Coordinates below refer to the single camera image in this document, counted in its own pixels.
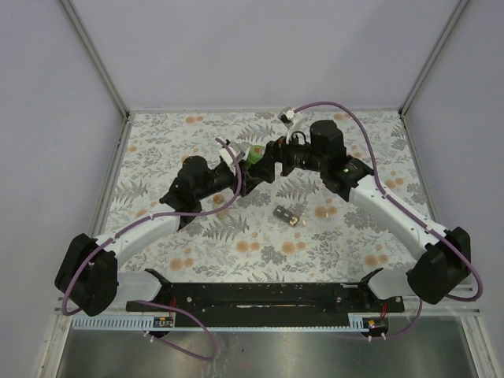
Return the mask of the green bottle cap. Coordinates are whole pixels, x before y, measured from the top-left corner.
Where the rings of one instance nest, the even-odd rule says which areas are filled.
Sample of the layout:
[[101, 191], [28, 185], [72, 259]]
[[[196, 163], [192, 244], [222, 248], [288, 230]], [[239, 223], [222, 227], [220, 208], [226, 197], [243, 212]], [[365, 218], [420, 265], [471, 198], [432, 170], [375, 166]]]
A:
[[264, 154], [265, 154], [265, 147], [264, 146], [252, 145], [248, 151], [247, 158], [255, 158], [255, 159], [258, 159], [258, 161], [260, 161], [263, 158]]

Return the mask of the grey weekly pill organizer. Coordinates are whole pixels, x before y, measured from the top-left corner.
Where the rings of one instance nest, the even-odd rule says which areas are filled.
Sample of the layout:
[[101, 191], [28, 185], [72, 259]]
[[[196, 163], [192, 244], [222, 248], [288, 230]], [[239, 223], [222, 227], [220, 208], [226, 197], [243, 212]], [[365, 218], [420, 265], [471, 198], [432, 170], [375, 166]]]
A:
[[304, 205], [296, 205], [293, 207], [278, 205], [273, 210], [272, 215], [285, 224], [288, 224], [291, 227], [296, 227], [297, 225], [302, 224], [303, 220], [306, 221], [305, 209], [306, 207]]

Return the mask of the green pill bottle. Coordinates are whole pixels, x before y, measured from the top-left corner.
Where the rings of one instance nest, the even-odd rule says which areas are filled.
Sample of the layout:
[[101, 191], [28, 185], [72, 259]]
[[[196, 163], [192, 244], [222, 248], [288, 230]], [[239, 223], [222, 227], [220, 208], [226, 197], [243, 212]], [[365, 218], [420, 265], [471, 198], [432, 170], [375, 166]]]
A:
[[245, 167], [247, 169], [249, 169], [250, 167], [252, 167], [253, 165], [255, 165], [256, 163], [258, 162], [258, 159], [255, 159], [255, 158], [247, 158], [246, 161], [245, 161]]

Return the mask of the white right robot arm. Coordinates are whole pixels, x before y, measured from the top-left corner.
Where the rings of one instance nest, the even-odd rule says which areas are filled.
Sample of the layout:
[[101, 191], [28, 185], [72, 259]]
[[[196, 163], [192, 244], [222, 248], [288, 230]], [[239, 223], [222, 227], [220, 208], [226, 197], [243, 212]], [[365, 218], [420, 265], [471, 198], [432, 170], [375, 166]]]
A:
[[358, 292], [363, 309], [377, 311], [387, 299], [404, 295], [416, 295], [435, 305], [449, 297], [470, 274], [469, 233], [460, 227], [450, 230], [429, 220], [386, 191], [366, 163], [347, 153], [343, 133], [334, 121], [314, 122], [306, 143], [300, 143], [294, 132], [268, 143], [249, 174], [271, 183], [276, 164], [281, 164], [283, 176], [294, 169], [319, 173], [331, 193], [373, 216], [415, 259], [411, 267], [372, 274], [368, 286]]

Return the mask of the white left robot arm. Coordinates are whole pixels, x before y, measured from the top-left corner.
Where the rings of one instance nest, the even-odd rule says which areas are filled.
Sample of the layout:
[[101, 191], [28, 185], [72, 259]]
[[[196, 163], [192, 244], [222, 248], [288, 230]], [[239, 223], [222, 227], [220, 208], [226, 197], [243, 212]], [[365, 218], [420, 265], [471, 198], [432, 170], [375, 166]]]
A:
[[241, 161], [237, 169], [221, 161], [210, 169], [205, 158], [189, 157], [169, 191], [147, 215], [121, 230], [92, 238], [76, 236], [69, 245], [58, 270], [55, 287], [64, 295], [61, 309], [70, 315], [67, 305], [93, 317], [112, 304], [144, 301], [152, 310], [162, 311], [171, 301], [165, 279], [156, 272], [121, 272], [120, 268], [135, 254], [158, 239], [174, 234], [202, 214], [201, 201], [225, 189], [248, 195], [261, 178], [252, 176]]

